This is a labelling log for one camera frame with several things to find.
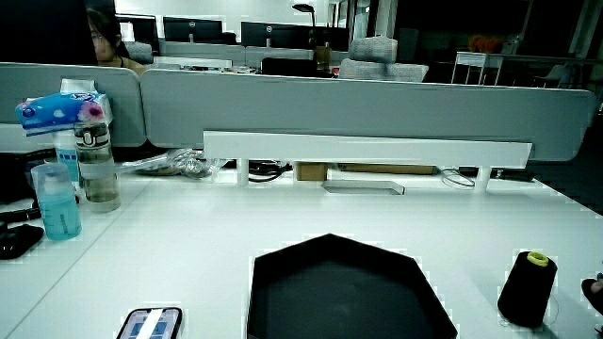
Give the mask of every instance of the thread spool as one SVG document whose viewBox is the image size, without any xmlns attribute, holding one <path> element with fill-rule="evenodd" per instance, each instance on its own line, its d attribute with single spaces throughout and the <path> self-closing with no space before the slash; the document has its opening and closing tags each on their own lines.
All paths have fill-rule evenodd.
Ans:
<svg viewBox="0 0 603 339">
<path fill-rule="evenodd" d="M 498 298 L 498 310 L 515 325 L 537 328 L 543 324 L 557 265 L 538 252 L 517 255 Z"/>
</svg>

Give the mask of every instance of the gray chair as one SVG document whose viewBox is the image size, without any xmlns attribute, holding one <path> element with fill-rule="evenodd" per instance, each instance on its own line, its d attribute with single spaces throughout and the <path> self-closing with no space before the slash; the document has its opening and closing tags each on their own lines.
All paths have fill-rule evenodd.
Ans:
<svg viewBox="0 0 603 339">
<path fill-rule="evenodd" d="M 153 47 L 148 43 L 128 41 L 123 43 L 128 50 L 130 58 L 141 65 L 153 63 Z"/>
<path fill-rule="evenodd" d="M 549 82 L 557 83 L 558 89 L 580 89 L 582 87 L 582 68 L 577 64 L 555 65 L 546 76 L 534 76 L 545 88 Z"/>
<path fill-rule="evenodd" d="M 422 82 L 429 66 L 396 63 L 398 42 L 386 37 L 354 40 L 341 61 L 339 78 Z"/>
</svg>

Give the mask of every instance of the tissue pack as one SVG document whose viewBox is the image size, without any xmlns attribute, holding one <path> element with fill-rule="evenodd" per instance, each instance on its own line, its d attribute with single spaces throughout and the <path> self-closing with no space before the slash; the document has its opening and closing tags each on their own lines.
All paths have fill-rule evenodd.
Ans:
<svg viewBox="0 0 603 339">
<path fill-rule="evenodd" d="M 56 93 L 27 99 L 15 108 L 28 137 L 73 129 L 80 122 L 111 123 L 111 107 L 97 91 Z"/>
</svg>

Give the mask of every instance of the smartphone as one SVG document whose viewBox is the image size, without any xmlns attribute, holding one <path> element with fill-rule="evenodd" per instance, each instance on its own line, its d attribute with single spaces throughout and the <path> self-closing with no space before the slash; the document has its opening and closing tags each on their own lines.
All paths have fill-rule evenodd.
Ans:
<svg viewBox="0 0 603 339">
<path fill-rule="evenodd" d="M 136 309 L 128 315 L 118 339 L 176 339 L 182 310 L 177 307 Z"/>
</svg>

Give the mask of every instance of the black tray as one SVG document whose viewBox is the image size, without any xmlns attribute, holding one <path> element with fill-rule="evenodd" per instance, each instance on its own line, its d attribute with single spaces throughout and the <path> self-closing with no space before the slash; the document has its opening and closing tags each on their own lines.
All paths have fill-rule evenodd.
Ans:
<svg viewBox="0 0 603 339">
<path fill-rule="evenodd" d="M 454 338 L 416 261 L 333 234 L 255 259 L 249 339 Z"/>
</svg>

